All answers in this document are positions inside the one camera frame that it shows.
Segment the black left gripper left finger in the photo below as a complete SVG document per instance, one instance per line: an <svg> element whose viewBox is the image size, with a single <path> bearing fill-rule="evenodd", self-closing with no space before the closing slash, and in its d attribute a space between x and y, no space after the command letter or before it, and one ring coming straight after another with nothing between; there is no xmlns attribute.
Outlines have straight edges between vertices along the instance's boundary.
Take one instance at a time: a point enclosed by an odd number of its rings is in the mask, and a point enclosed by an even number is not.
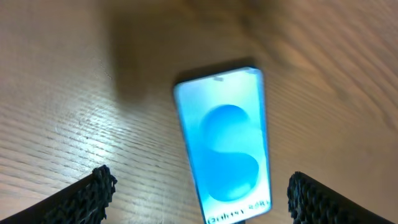
<svg viewBox="0 0 398 224"><path fill-rule="evenodd" d="M107 218L106 208L117 182L109 167L97 167L85 178L1 220L1 224L100 224Z"/></svg>

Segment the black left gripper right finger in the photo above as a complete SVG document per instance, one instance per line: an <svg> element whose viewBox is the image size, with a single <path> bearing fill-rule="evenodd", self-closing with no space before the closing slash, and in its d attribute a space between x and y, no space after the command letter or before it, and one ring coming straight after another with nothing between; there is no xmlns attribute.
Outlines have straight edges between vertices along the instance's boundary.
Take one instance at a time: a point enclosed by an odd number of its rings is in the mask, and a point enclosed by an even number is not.
<svg viewBox="0 0 398 224"><path fill-rule="evenodd" d="M393 224L303 172L290 177L287 197L293 224Z"/></svg>

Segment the blue Galaxy smartphone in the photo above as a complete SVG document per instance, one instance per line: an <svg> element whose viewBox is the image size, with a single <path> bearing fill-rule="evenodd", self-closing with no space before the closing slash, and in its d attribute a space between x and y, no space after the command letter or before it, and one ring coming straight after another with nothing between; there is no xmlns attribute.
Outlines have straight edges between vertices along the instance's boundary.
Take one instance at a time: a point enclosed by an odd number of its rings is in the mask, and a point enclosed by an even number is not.
<svg viewBox="0 0 398 224"><path fill-rule="evenodd" d="M241 67L174 86L205 223L242 223L272 208L263 74Z"/></svg>

